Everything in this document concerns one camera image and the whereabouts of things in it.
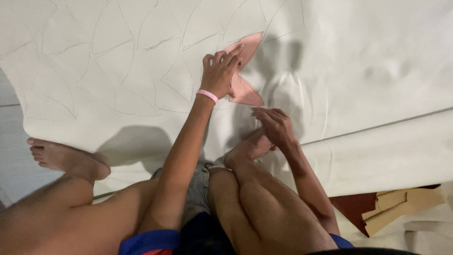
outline pink paper template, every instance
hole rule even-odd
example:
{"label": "pink paper template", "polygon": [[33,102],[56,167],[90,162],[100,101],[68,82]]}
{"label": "pink paper template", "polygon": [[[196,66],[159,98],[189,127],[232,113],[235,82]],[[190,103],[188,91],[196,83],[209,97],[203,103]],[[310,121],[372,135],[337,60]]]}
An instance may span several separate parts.
{"label": "pink paper template", "polygon": [[226,47],[224,51],[229,53],[234,50],[239,44],[244,45],[244,49],[239,54],[242,57],[243,63],[242,67],[233,74],[231,79],[231,87],[236,94],[235,98],[230,98],[230,102],[234,103],[244,103],[249,105],[263,106],[264,102],[261,96],[258,94],[256,89],[244,78],[239,76],[239,72],[250,62],[255,55],[256,49],[260,44],[261,37],[263,32],[254,33],[249,36],[242,38],[239,42],[233,43],[230,46]]}

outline leg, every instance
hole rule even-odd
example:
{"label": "leg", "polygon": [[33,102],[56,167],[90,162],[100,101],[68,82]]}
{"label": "leg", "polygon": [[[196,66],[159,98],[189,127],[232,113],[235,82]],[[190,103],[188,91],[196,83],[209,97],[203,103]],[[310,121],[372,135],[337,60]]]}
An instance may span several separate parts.
{"label": "leg", "polygon": [[209,169],[209,210],[217,217],[238,254],[261,254],[260,238],[239,202],[239,185],[233,172]]}
{"label": "leg", "polygon": [[135,234],[157,179],[91,205],[94,180],[104,178],[108,167],[61,144],[34,145],[40,166],[66,173],[0,215],[0,247],[7,254],[117,254],[120,242]]}
{"label": "leg", "polygon": [[264,133],[258,131],[225,156],[225,164],[239,182],[242,206],[264,248],[276,254],[335,249],[308,206],[253,161],[271,147]]}

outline bare foot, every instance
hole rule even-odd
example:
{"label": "bare foot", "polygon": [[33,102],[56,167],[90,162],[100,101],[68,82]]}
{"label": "bare foot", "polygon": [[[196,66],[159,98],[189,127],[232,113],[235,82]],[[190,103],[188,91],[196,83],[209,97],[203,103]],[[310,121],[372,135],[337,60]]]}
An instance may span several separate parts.
{"label": "bare foot", "polygon": [[110,167],[102,162],[96,155],[75,148],[45,140],[29,138],[31,155],[39,166],[53,170],[71,173],[72,171],[91,171],[87,176],[95,180],[103,180],[110,174]]}
{"label": "bare foot", "polygon": [[259,129],[249,138],[236,145],[232,151],[225,155],[225,166],[231,167],[238,159],[255,160],[276,149],[264,134],[263,129]]}

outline hand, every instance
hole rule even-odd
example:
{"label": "hand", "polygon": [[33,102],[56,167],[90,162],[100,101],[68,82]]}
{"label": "hand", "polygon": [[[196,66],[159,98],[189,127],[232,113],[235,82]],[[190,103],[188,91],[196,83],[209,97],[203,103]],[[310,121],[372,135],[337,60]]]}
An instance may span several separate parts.
{"label": "hand", "polygon": [[214,94],[218,99],[224,98],[227,94],[234,98],[231,88],[231,78],[233,73],[240,68],[242,59],[238,56],[244,45],[237,46],[230,53],[225,51],[216,52],[203,58],[203,78],[200,89]]}
{"label": "hand", "polygon": [[288,149],[292,144],[299,145],[291,126],[291,119],[283,110],[255,107],[252,116],[261,121],[267,138],[280,150]]}

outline person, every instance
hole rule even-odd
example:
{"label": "person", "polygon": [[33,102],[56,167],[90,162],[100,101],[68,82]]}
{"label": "person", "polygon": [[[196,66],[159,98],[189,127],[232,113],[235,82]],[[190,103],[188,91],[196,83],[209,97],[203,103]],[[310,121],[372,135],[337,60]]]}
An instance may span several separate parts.
{"label": "person", "polygon": [[[200,89],[234,96],[230,80],[242,49],[206,55]],[[262,128],[225,155],[231,171],[195,171],[214,104],[198,93],[162,169],[99,204],[92,205],[93,185],[110,174],[106,163],[30,138],[39,165],[64,174],[0,215],[1,253],[308,254],[351,247],[280,109],[253,108]],[[288,160],[299,195],[254,162],[276,148]],[[183,226],[189,200],[206,209]]]}

